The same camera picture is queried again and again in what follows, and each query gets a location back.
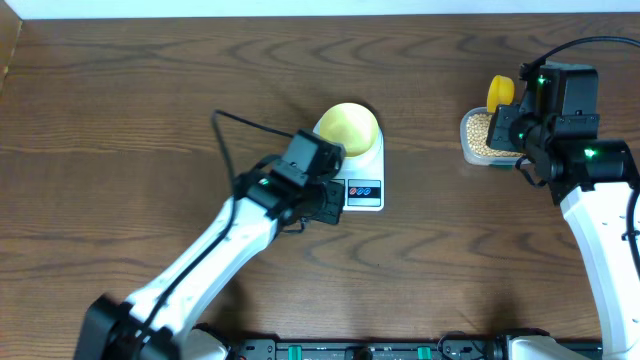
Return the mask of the yellow plastic measuring scoop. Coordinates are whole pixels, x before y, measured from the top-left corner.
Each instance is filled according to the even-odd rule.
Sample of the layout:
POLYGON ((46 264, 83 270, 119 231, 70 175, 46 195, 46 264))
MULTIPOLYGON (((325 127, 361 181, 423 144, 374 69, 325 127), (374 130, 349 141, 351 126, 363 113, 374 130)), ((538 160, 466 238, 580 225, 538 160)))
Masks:
POLYGON ((506 76, 493 77, 487 95, 487 112, 495 113, 499 105, 510 105, 515 95, 514 81, 506 76))

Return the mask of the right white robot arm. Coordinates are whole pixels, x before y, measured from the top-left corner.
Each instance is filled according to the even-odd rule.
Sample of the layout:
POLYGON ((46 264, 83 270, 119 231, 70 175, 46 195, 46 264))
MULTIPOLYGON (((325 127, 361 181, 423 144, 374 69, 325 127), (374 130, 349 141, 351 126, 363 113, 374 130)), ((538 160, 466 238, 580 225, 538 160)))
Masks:
POLYGON ((574 235, 596 304, 605 359, 639 356, 639 170, 628 145, 598 136, 598 73, 524 64, 520 103, 490 107, 486 144, 516 152, 547 187, 574 235))

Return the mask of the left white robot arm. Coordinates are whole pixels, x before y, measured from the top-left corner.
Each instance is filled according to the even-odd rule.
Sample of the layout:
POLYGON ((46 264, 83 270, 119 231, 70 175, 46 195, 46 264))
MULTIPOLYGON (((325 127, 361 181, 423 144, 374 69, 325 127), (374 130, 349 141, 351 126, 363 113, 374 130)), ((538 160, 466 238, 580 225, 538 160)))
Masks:
POLYGON ((173 264, 124 302, 103 295, 88 308, 75 358, 182 358, 206 307, 284 228, 303 218, 338 223, 345 187, 334 177, 345 155, 343 145, 300 130, 283 155, 233 178, 218 216, 173 264))

